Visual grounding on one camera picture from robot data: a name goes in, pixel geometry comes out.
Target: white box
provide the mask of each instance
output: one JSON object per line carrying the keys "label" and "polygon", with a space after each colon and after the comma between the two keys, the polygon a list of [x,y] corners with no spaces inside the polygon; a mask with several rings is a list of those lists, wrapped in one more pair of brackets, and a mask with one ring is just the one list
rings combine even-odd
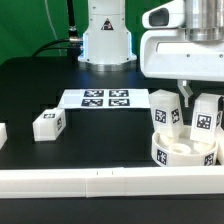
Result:
{"label": "white box", "polygon": [[195,101],[190,139],[201,143],[213,144],[222,114],[219,109],[221,96],[202,93]]}
{"label": "white box", "polygon": [[158,90],[149,95],[155,132],[170,138],[178,138],[184,130],[179,95]]}
{"label": "white box", "polygon": [[0,123],[0,149],[7,140],[6,127],[4,123]]}
{"label": "white box", "polygon": [[54,141],[66,126],[65,110],[45,110],[34,122],[35,141]]}

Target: green backdrop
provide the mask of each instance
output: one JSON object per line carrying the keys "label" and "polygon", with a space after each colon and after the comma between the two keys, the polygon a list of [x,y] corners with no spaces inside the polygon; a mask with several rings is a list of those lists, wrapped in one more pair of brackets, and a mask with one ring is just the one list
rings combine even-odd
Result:
{"label": "green backdrop", "polygon": [[[30,56],[42,45],[55,40],[46,12],[46,1],[58,39],[68,38],[66,0],[0,0],[0,64],[13,57]],[[155,8],[169,0],[149,0]],[[73,0],[76,26],[79,34],[88,26],[87,0]],[[147,0],[126,0],[126,25],[133,34],[133,51],[139,55],[141,36],[144,33],[141,17]],[[43,56],[59,52],[47,51]]]}

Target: printed marker sheet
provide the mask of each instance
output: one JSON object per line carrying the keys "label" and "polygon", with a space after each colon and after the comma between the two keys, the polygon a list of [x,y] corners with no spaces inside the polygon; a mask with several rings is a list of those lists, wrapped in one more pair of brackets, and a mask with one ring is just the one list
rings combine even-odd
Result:
{"label": "printed marker sheet", "polygon": [[115,109],[150,108],[147,89],[69,89],[65,90],[58,108]]}

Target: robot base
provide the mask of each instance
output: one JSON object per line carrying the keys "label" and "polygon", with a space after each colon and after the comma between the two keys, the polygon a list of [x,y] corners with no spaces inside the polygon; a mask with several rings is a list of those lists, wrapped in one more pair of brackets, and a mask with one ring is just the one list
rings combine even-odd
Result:
{"label": "robot base", "polygon": [[79,66],[81,68],[90,69],[93,71],[99,71],[99,72],[116,72],[116,71],[122,71],[127,70],[129,68],[133,68],[136,66],[136,60],[134,61],[128,61],[122,64],[111,64],[111,65],[104,65],[104,64],[91,64],[88,62],[80,62]]}

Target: black tabletop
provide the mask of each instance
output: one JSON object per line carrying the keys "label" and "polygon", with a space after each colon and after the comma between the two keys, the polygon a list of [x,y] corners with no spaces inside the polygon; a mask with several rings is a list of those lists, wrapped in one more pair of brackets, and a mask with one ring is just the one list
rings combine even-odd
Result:
{"label": "black tabletop", "polygon": [[[195,95],[223,94],[223,83],[193,82]],[[150,155],[149,109],[66,110],[67,126],[54,142],[34,142],[32,122],[57,107],[65,89],[166,89],[176,80],[80,69],[66,58],[15,58],[0,67],[0,122],[8,141],[0,169],[156,166]],[[183,107],[186,124],[192,108]],[[95,199],[0,200],[2,223],[222,223],[222,195]]]}

